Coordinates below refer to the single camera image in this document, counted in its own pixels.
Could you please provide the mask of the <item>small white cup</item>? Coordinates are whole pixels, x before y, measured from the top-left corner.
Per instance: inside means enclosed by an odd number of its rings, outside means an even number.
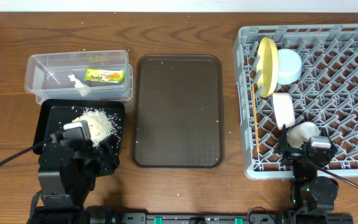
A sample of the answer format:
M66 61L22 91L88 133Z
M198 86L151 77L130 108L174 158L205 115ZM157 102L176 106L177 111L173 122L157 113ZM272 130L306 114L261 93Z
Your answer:
M291 147L300 148L303 142L308 142L310 137L319 136L319 134L317 125L307 121L291 128L287 134L287 140Z

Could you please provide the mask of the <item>white bowl with rice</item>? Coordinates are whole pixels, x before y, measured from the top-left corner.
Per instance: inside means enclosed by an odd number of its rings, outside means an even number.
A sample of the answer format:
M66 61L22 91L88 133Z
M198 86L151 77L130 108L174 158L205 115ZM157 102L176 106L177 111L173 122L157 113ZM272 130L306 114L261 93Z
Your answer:
M273 93L273 112L279 130L285 126L289 128L295 124L295 112L292 98L288 93Z

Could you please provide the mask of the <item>pile of white rice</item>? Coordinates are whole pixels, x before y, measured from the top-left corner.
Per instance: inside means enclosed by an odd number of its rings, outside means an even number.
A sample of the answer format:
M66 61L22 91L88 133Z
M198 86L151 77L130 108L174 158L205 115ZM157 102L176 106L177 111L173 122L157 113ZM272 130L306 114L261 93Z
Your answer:
M93 147L100 146L102 142L117 146L121 143L123 119L118 112L109 114L104 109L86 108L81 116L72 120L73 123L79 121L88 123Z

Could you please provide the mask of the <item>light blue bowl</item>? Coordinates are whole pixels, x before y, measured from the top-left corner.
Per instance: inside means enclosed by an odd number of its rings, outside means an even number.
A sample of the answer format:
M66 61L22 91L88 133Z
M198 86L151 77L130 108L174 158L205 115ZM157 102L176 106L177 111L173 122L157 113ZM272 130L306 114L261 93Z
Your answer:
M292 49L278 50L278 84L289 85L296 82L302 73L300 55Z

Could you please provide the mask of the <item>yellow plate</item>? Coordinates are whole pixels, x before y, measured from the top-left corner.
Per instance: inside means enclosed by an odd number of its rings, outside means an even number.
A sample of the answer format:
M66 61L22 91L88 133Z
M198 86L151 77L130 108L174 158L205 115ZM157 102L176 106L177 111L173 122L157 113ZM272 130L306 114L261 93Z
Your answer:
M257 72L261 72L257 86L258 88L264 87L260 95L266 98L275 91L278 82L279 59L275 42L264 37L260 41L257 55L259 56Z

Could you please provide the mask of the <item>white tissue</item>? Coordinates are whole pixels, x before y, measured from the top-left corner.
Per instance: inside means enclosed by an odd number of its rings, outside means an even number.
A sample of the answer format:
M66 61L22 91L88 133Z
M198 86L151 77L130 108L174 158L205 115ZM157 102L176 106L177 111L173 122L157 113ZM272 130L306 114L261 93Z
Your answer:
M74 82L74 87L79 91L81 96L87 96L90 93L90 87L81 82L74 74L68 76L71 82Z

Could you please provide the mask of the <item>green snack wrapper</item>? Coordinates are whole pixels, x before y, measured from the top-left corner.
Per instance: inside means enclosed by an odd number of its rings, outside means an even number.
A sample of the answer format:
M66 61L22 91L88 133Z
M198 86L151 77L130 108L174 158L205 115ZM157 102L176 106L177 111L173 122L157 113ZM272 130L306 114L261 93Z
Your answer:
M125 70L102 70L87 68L85 72L85 81L119 83L125 77Z

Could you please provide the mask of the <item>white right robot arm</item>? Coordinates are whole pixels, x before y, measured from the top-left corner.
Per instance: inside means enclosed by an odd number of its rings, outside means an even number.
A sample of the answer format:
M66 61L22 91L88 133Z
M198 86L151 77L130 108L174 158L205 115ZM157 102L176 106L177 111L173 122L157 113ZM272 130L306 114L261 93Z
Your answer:
M287 128L283 127L275 152L282 156L281 164L292 169L293 208L281 214L278 222L327 223L339 189L336 180L318 175L337 153L327 132L322 130L319 136L310 137L297 148L289 145Z

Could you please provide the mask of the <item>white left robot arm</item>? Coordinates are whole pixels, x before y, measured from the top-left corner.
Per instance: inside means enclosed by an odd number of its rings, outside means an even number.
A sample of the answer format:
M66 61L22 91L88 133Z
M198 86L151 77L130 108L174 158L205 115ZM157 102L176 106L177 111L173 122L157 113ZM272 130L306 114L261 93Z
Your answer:
M60 131L42 143L38 178L41 189L32 198L29 223L121 223L116 209L85 207L96 179L119 167L121 145L108 137L94 147L79 129Z

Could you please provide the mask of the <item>grey dishwasher rack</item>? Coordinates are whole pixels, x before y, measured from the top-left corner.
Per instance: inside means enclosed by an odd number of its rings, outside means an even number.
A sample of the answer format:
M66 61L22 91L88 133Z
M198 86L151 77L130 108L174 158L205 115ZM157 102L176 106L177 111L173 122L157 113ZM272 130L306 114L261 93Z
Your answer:
M244 174L252 180L289 179L274 149L280 137L271 98L257 86L260 41L268 37L279 49L301 57L300 78L276 91L291 95L296 124L310 121L328 132L337 153L326 170L358 177L358 24L244 26L233 45L234 76L239 95ZM260 152L255 146L251 84L254 84Z

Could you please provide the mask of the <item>black plastic bin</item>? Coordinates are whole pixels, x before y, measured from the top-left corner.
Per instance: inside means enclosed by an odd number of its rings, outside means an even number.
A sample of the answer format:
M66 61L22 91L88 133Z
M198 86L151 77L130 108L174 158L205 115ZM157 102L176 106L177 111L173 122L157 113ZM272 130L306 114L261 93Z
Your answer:
M59 99L44 101L40 110L34 144L48 139L51 134L63 129L64 124L69 123L87 111L106 113L115 131L102 140L102 143L106 146L105 148L98 146L84 152L74 150L73 157L77 159L91 157L100 159L105 156L118 161L125 115L124 104L119 101Z

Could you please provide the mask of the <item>clear plastic bin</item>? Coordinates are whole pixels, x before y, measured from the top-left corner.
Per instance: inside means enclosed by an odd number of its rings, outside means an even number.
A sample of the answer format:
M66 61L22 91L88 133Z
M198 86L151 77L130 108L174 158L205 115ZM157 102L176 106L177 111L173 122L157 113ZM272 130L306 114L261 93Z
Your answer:
M119 83L90 82L85 81L87 68L126 73ZM89 95L80 95L68 78L71 73L90 87ZM29 57L25 90L36 95L38 104L48 99L129 101L133 96L133 69L125 50L37 54Z

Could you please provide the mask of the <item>dark brown serving tray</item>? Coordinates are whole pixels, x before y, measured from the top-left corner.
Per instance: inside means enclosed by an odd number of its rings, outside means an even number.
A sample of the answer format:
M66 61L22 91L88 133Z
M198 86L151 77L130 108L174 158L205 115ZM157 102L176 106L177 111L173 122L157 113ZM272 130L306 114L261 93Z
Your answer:
M213 169L222 163L223 75L217 57L145 55L135 87L134 164Z

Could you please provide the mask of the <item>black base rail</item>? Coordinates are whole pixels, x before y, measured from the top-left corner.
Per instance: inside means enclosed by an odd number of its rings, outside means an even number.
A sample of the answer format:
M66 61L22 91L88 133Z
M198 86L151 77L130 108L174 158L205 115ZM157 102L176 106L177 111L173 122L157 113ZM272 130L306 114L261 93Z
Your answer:
M293 223L284 214L269 213L253 208L246 214L150 214L144 212L120 213L112 207L92 206L86 209L86 223L101 224L274 224Z

